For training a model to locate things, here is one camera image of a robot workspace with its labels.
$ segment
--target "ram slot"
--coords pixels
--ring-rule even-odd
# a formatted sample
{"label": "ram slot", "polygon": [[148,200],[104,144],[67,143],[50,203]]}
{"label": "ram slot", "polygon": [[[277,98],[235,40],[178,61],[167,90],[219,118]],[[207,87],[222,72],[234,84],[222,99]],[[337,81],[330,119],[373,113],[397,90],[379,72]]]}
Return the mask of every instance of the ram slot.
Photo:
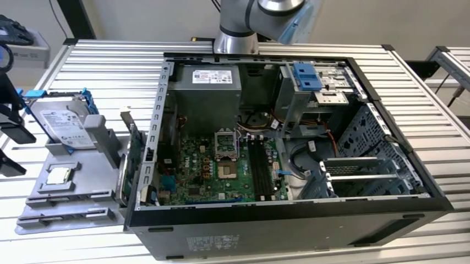
{"label": "ram slot", "polygon": [[249,142],[250,166],[258,201],[270,201],[274,194],[269,160],[262,140]]}

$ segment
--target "case label sticker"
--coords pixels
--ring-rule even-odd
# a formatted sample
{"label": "case label sticker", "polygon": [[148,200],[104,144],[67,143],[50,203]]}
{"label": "case label sticker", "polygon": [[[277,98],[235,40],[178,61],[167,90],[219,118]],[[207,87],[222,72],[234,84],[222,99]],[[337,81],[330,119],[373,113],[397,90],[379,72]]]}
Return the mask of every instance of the case label sticker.
{"label": "case label sticker", "polygon": [[277,129],[279,126],[279,121],[277,119],[274,119],[273,123],[271,123],[271,128]]}
{"label": "case label sticker", "polygon": [[195,70],[193,72],[194,84],[231,84],[233,72],[230,70]]}
{"label": "case label sticker", "polygon": [[315,152],[317,151],[317,147],[315,147],[315,141],[309,141],[309,149],[310,149],[310,152]]}
{"label": "case label sticker", "polygon": [[194,236],[187,238],[191,251],[235,249],[241,235]]}
{"label": "case label sticker", "polygon": [[95,147],[76,113],[70,110],[43,110],[40,115],[64,145],[74,148]]}

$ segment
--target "aluminum extrusion table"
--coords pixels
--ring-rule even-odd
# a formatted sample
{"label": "aluminum extrusion table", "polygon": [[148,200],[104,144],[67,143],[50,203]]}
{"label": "aluminum extrusion table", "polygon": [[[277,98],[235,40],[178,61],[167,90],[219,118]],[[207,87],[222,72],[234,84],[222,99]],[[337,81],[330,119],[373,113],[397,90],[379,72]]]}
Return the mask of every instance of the aluminum extrusion table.
{"label": "aluminum extrusion table", "polygon": [[[259,50],[261,54],[270,55],[357,59],[457,212],[383,247],[225,257],[195,262],[470,263],[470,131],[395,51],[382,46],[281,46],[274,43],[262,43]],[[100,114],[107,118],[108,128],[119,134],[127,133],[119,109],[131,106],[139,128],[147,129],[163,52],[210,53],[211,43],[79,41],[75,45],[63,46],[36,89],[64,92],[87,87]],[[0,248],[4,250],[0,258],[11,254],[20,263],[156,263],[136,235],[124,234],[122,226],[24,236],[15,234],[16,217],[22,214],[48,153],[43,147],[46,135],[38,124],[30,116],[26,122],[27,129],[38,137],[35,144],[18,145],[6,136],[0,138],[6,154],[28,170],[22,177],[0,176]]]}
{"label": "aluminum extrusion table", "polygon": [[470,91],[470,48],[437,46],[428,61],[436,61]]}

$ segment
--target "hard drive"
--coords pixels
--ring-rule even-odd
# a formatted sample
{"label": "hard drive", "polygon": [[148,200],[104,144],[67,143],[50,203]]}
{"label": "hard drive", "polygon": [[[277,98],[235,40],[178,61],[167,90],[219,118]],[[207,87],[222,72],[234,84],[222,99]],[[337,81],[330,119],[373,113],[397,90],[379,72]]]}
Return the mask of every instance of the hard drive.
{"label": "hard drive", "polygon": [[31,112],[55,143],[72,149],[94,149],[92,139],[83,127],[90,114],[98,114],[90,91],[27,93],[26,99],[34,100]]}

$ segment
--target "power supply label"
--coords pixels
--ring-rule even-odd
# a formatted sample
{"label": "power supply label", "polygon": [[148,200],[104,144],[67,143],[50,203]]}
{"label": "power supply label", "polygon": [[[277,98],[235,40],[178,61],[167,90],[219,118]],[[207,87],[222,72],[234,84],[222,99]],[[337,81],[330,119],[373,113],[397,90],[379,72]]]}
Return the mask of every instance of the power supply label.
{"label": "power supply label", "polygon": [[95,147],[76,113],[70,110],[43,110],[40,114],[64,145],[82,149]]}
{"label": "power supply label", "polygon": [[231,84],[233,72],[230,70],[195,70],[193,72],[194,84]]}

